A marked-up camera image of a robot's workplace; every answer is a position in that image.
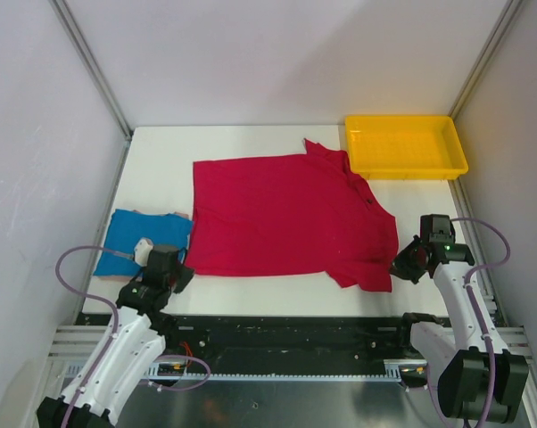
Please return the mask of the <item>red polo shirt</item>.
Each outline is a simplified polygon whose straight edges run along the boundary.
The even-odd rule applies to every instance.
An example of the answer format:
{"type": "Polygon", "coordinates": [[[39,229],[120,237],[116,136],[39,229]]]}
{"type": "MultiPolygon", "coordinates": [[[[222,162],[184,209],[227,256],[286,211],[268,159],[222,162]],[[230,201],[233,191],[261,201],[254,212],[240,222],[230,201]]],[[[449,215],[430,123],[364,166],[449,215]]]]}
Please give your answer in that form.
{"type": "Polygon", "coordinates": [[[202,276],[328,274],[390,292],[395,217],[346,152],[306,140],[301,154],[194,163],[187,264],[202,276]]]}

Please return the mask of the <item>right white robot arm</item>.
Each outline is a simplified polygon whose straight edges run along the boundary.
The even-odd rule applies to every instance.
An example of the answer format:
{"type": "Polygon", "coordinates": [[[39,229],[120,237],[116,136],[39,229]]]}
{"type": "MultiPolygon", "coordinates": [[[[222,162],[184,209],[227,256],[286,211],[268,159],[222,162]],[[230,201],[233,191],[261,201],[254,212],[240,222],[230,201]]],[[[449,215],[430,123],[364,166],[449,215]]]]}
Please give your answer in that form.
{"type": "Polygon", "coordinates": [[[452,331],[438,317],[407,312],[395,349],[426,361],[426,386],[447,419],[467,426],[510,424],[529,375],[524,357],[513,354],[489,315],[475,280],[475,261],[451,238],[414,236],[393,260],[391,274],[417,283],[429,276],[443,297],[452,331]]]}

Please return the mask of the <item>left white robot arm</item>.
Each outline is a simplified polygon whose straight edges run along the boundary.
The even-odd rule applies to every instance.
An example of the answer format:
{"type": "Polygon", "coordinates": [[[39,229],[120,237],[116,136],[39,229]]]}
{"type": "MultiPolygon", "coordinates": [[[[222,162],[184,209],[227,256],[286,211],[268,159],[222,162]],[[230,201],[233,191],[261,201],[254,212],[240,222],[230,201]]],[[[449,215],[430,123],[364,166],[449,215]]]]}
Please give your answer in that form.
{"type": "Polygon", "coordinates": [[[86,299],[107,305],[111,319],[85,365],[61,395],[46,397],[36,415],[41,427],[113,427],[145,371],[180,345],[177,320],[164,309],[194,277],[184,263],[186,249],[142,238],[130,253],[113,256],[137,265],[117,300],[91,293],[86,299]]]}

